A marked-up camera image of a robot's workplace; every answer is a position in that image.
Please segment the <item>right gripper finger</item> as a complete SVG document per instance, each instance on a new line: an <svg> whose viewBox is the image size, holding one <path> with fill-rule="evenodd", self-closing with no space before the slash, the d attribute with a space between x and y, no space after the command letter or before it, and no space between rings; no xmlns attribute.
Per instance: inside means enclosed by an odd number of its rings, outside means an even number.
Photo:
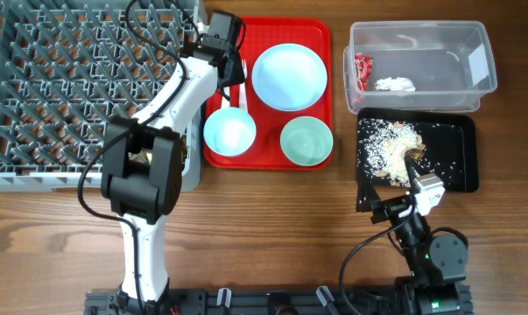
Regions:
<svg viewBox="0 0 528 315"><path fill-rule="evenodd" d="M380 207L380 197L368 177L359 177L357 180L358 190L356 198L356 211L374 212Z"/></svg>
<svg viewBox="0 0 528 315"><path fill-rule="evenodd" d="M405 161L405 169L408 175L408 181L410 183L411 192L416 192L416 184L414 183L414 180L417 177L421 176L421 167L417 164L417 162L409 155L406 155L404 157Z"/></svg>

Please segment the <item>white plastic spoon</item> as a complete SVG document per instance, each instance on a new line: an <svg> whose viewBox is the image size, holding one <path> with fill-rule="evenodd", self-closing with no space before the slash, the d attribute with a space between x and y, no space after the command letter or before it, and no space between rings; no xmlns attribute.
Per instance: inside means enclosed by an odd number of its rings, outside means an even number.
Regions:
<svg viewBox="0 0 528 315"><path fill-rule="evenodd" d="M224 87L221 91L222 95L222 101L221 101L221 108L225 109L230 106L230 90L229 87Z"/></svg>

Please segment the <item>food scraps and rice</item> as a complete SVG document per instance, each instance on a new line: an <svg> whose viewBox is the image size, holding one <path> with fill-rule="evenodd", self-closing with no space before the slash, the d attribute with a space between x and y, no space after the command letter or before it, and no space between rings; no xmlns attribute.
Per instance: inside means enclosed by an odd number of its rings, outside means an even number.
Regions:
<svg viewBox="0 0 528 315"><path fill-rule="evenodd" d="M369 178L390 186L409 187L404 157L437 174L447 185L461 175L456 137L450 125L365 118L358 131L358 164Z"/></svg>

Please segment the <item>light blue bowl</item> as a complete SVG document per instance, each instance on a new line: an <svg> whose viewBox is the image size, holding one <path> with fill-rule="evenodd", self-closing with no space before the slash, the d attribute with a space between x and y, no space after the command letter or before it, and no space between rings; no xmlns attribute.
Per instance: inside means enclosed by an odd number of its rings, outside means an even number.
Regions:
<svg viewBox="0 0 528 315"><path fill-rule="evenodd" d="M206 120L203 136L208 148L224 157L237 157L255 142L257 126L245 110L221 108Z"/></svg>

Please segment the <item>green bowl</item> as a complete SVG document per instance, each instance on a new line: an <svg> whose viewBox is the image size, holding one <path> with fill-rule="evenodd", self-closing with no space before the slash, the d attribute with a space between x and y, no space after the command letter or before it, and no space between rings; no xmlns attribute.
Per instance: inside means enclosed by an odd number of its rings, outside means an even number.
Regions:
<svg viewBox="0 0 528 315"><path fill-rule="evenodd" d="M322 120L307 115L299 116L282 129L280 147L292 163L311 167L321 164L330 156L334 137Z"/></svg>

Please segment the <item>white napkin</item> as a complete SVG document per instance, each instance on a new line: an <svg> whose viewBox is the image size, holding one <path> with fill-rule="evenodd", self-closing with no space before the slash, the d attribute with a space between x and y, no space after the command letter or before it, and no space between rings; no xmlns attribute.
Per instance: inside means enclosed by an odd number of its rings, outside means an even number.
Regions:
<svg viewBox="0 0 528 315"><path fill-rule="evenodd" d="M408 78L384 78L377 80L375 83L375 90L377 91L404 91L413 92L416 90L413 82Z"/></svg>

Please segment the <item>red snack wrapper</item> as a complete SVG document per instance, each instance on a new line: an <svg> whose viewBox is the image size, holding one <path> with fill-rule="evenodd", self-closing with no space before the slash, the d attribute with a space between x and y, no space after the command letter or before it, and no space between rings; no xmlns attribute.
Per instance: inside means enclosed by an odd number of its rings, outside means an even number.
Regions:
<svg viewBox="0 0 528 315"><path fill-rule="evenodd" d="M373 58L370 56L356 54L355 64L356 85L360 90L366 91L368 89L368 81L372 71Z"/></svg>

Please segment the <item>yellow plastic cup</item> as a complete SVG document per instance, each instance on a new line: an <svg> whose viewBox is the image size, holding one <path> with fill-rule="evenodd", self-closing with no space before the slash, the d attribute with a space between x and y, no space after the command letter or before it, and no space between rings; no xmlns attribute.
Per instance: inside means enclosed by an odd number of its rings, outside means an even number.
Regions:
<svg viewBox="0 0 528 315"><path fill-rule="evenodd" d="M139 153L131 153L130 159L142 164L151 164L152 153L149 150L141 150ZM180 150L180 161L184 164L187 160L187 150Z"/></svg>

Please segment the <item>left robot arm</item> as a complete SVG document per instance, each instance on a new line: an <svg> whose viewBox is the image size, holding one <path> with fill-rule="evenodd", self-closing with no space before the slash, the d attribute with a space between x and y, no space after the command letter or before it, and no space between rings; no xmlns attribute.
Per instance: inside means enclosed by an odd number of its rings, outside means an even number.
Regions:
<svg viewBox="0 0 528 315"><path fill-rule="evenodd" d="M123 232L125 275L116 308L130 314L170 311L165 223L182 186L181 135L217 90L244 82L240 48L246 25L216 11L198 42L184 44L170 79L131 118L106 130L101 190Z"/></svg>

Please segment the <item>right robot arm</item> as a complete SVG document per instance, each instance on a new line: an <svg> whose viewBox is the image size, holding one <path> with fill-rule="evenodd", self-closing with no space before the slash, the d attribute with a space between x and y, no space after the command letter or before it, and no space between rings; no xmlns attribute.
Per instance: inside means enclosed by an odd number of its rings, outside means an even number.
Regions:
<svg viewBox="0 0 528 315"><path fill-rule="evenodd" d="M357 168L359 212L372 213L374 224L388 221L386 235L398 247L411 272L392 286L369 287L355 292L354 301L367 314L467 314L472 312L466 279L468 239L450 227L432 229L426 216L438 206L445 192L443 181L405 157L410 190L382 200L372 180Z"/></svg>

